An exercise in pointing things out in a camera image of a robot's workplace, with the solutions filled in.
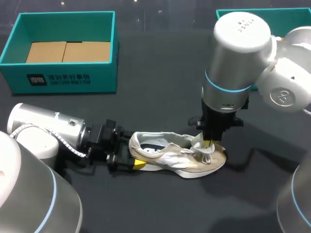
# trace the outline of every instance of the cardboard box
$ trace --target cardboard box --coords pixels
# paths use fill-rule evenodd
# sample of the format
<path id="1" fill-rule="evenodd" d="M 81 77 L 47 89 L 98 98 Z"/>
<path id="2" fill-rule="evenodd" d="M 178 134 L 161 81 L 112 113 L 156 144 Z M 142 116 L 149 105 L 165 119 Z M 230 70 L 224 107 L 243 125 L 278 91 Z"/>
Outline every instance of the cardboard box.
<path id="1" fill-rule="evenodd" d="M 63 62 L 108 62 L 110 42 L 67 43 Z"/>
<path id="2" fill-rule="evenodd" d="M 63 62 L 66 42 L 34 42 L 26 63 Z"/>
<path id="3" fill-rule="evenodd" d="M 220 9 L 216 10 L 216 17 L 219 19 L 236 11 L 250 12 L 264 19 L 270 26 L 271 34 L 275 36 L 284 37 L 295 28 L 311 26 L 310 8 Z"/>
<path id="4" fill-rule="evenodd" d="M 118 50 L 115 12 L 22 13 L 0 72 L 14 94 L 115 92 Z"/>

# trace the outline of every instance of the dark surface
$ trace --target dark surface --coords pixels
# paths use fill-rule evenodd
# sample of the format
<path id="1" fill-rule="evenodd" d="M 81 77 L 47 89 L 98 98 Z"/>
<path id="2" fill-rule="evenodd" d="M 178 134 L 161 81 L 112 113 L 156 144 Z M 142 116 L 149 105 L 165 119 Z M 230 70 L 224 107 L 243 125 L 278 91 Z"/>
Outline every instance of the dark surface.
<path id="1" fill-rule="evenodd" d="M 114 119 L 127 130 L 196 134 L 187 121 L 201 114 L 208 32 L 216 8 L 307 7 L 306 0 L 0 0 L 0 50 L 17 13 L 116 10 L 120 31 L 117 94 L 11 96 L 0 78 L 0 130 L 19 102 L 81 117 L 87 123 Z M 257 233 L 280 232 L 276 200 L 291 170 L 267 154 L 300 161 L 310 146 L 311 117 L 284 114 L 250 95 L 248 110 L 237 116 L 244 128 L 224 134 L 227 167 L 216 174 L 185 180 L 169 171 L 109 174 L 66 162 L 65 179 L 84 208 L 81 233 Z M 252 160 L 246 169 L 236 165 Z"/>

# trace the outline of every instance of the shoelace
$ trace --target shoelace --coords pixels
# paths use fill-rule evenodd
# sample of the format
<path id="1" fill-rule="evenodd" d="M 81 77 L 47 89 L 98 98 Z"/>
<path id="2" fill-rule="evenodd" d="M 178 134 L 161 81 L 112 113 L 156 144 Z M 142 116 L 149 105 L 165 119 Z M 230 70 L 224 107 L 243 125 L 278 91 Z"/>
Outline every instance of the shoelace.
<path id="1" fill-rule="evenodd" d="M 183 136 L 185 138 L 189 138 L 189 139 L 194 139 L 195 138 L 194 136 L 191 136 L 191 135 L 188 135 L 188 134 L 184 134 Z M 213 159 L 211 158 L 210 154 L 204 153 L 204 152 L 201 151 L 201 149 L 196 148 L 196 147 L 192 147 L 192 149 L 200 152 L 199 154 L 192 153 L 191 155 L 192 156 L 198 156 L 198 155 L 201 154 L 202 155 L 202 161 L 201 162 L 203 164 L 211 164 L 212 163 Z"/>
<path id="2" fill-rule="evenodd" d="M 203 154 L 202 163 L 203 164 L 211 164 L 213 159 L 211 158 L 210 154 Z"/>

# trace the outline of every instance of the shoe sole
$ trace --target shoe sole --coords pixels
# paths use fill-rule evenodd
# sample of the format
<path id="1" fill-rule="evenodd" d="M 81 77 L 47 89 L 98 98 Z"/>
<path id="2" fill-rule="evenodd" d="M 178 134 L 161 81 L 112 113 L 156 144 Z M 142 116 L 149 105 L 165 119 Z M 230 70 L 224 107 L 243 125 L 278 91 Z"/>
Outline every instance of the shoe sole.
<path id="1" fill-rule="evenodd" d="M 186 171 L 182 171 L 182 170 L 173 170 L 173 169 L 167 169 L 167 170 L 175 172 L 177 175 L 181 176 L 182 178 L 192 179 L 192 178 L 199 178 L 202 176 L 209 175 L 210 173 L 213 173 L 213 172 L 217 171 L 218 169 L 220 169 L 223 165 L 224 164 L 222 164 L 218 168 L 210 170 L 210 171 L 197 172 L 197 173 L 186 172 Z M 141 171 L 159 171 L 159 170 L 164 170 L 164 169 L 159 167 L 159 166 L 156 166 L 156 165 L 146 164 L 143 168 L 141 168 L 139 170 L 141 170 Z"/>

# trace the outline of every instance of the sneaker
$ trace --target sneaker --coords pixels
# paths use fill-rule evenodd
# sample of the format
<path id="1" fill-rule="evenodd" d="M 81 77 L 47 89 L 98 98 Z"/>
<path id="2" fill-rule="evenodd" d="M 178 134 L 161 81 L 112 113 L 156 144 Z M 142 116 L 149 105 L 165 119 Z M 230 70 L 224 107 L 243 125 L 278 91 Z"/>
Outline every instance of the sneaker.
<path id="1" fill-rule="evenodd" d="M 135 132 L 129 150 L 134 158 L 146 162 L 140 163 L 139 170 L 168 169 L 183 178 L 206 176 L 226 161 L 224 148 L 217 144 L 207 148 L 202 134 Z"/>

